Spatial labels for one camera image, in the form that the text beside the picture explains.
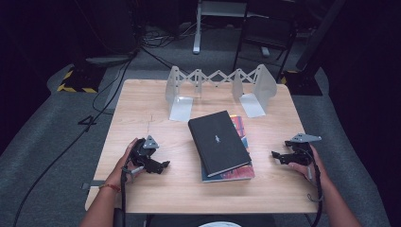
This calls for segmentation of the red and blue illustrated book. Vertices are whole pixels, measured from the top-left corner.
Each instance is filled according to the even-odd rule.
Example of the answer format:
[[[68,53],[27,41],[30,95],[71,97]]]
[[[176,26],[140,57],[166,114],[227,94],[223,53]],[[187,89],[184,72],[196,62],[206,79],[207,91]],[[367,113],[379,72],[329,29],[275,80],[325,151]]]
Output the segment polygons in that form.
[[[231,120],[235,126],[235,129],[247,151],[249,150],[248,140],[246,131],[243,124],[243,119],[239,115],[231,115]],[[201,180],[204,183],[217,183],[217,182],[229,182],[229,181],[241,181],[250,180],[255,176],[253,170],[253,164],[248,163],[244,166],[220,173],[218,175],[208,177],[204,167],[201,168]]]

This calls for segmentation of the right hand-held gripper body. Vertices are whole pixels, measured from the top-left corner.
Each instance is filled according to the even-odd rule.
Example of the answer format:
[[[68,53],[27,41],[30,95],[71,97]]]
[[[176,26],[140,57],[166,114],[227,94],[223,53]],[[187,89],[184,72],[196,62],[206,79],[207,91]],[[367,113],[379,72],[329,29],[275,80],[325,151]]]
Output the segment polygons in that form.
[[[295,144],[293,147],[289,147],[293,152],[284,155],[283,163],[286,165],[289,163],[297,163],[302,166],[308,166],[314,160],[310,143],[321,140],[322,138],[320,136],[298,133],[288,140]]]

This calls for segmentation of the white expandable bookend rack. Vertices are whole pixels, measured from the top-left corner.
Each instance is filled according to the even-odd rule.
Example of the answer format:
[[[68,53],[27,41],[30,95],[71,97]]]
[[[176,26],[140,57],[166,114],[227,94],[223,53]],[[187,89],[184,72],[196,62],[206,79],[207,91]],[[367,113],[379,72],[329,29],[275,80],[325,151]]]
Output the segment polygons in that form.
[[[231,84],[234,100],[241,103],[249,118],[266,115],[269,100],[277,94],[276,79],[264,64],[259,64],[249,74],[238,68],[229,75],[220,70],[206,75],[200,69],[186,75],[178,66],[173,66],[165,93],[170,120],[187,122],[190,119],[194,98],[180,95],[181,86],[186,82],[194,87],[198,95],[201,95],[202,87],[206,84],[212,87]]]

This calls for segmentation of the black hardcover book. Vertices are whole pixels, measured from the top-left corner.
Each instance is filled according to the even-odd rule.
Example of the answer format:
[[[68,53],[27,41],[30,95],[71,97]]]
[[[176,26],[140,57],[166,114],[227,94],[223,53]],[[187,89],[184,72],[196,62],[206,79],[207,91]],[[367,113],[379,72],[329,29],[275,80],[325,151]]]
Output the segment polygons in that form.
[[[227,111],[190,119],[188,128],[208,177],[252,160]]]

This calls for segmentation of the black metal chair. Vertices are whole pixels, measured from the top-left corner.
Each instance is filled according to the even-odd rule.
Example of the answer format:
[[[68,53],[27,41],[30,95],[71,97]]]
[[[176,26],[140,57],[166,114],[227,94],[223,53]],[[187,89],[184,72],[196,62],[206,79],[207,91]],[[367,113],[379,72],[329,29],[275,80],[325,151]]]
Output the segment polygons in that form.
[[[294,19],[280,19],[259,15],[245,16],[235,52],[233,69],[236,69],[237,59],[243,44],[266,47],[280,52],[276,58],[277,60],[280,60],[281,56],[285,55],[282,62],[278,64],[279,71],[275,76],[275,79],[279,80],[296,35],[297,24]]]

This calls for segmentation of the yellow-black striped stand base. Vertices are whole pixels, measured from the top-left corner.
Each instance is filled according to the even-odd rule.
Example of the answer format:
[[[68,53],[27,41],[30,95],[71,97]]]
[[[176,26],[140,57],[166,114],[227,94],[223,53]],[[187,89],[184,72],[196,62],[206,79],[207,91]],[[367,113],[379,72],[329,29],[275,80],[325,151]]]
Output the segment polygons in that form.
[[[106,69],[103,67],[88,66],[85,69],[79,69],[72,66],[63,77],[57,91],[97,93],[105,72]]]

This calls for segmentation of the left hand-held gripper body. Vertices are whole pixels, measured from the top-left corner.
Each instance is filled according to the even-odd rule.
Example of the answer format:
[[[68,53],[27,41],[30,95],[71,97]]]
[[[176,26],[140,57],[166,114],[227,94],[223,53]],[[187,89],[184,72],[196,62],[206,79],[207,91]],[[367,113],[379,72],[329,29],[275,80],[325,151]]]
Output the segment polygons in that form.
[[[147,138],[139,139],[136,145],[131,149],[130,158],[132,163],[135,166],[142,166],[144,170],[148,167],[160,167],[160,163],[151,158],[151,155],[158,147],[159,145],[151,135]]]

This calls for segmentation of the white metal stand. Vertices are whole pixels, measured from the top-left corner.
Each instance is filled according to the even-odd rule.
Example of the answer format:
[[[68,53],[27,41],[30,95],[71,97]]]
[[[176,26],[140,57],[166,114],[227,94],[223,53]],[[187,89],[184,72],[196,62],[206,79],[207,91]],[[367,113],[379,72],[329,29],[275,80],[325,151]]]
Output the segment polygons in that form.
[[[196,33],[192,52],[201,52],[201,19],[203,16],[237,17],[245,14],[246,3],[243,0],[197,0]]]

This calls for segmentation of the black stand with striped base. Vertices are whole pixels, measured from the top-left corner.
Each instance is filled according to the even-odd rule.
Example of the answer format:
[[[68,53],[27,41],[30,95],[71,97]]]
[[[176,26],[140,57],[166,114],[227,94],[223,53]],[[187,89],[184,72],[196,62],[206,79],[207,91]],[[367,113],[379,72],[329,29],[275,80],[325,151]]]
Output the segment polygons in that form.
[[[305,52],[297,61],[298,71],[285,71],[282,82],[293,96],[321,96],[315,75],[325,59],[325,42],[346,0],[305,0],[305,8],[318,27],[311,35]]]

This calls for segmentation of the grey table edge bracket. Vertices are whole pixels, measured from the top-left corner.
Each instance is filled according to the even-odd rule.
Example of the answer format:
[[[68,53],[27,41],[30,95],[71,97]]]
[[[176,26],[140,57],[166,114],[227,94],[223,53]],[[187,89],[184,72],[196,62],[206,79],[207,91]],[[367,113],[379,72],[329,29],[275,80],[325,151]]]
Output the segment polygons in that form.
[[[81,185],[80,188],[81,188],[82,190],[90,190],[91,187],[93,187],[93,186],[99,187],[99,186],[101,186],[101,185],[104,184],[104,183],[105,183],[105,181],[92,180],[92,181],[89,182],[89,183],[82,183],[82,185]]]

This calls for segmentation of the person's left hand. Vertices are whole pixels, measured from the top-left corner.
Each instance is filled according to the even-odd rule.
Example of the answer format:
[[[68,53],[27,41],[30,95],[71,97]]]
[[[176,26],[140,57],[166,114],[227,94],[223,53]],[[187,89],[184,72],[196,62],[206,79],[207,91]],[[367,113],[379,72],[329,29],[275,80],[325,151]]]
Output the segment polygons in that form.
[[[126,165],[126,161],[130,155],[131,149],[136,145],[137,141],[138,141],[138,139],[135,138],[129,143],[124,154],[118,160],[113,171],[106,179],[105,184],[111,184],[111,185],[118,186],[118,187],[121,186],[121,176],[123,173],[123,167]]]

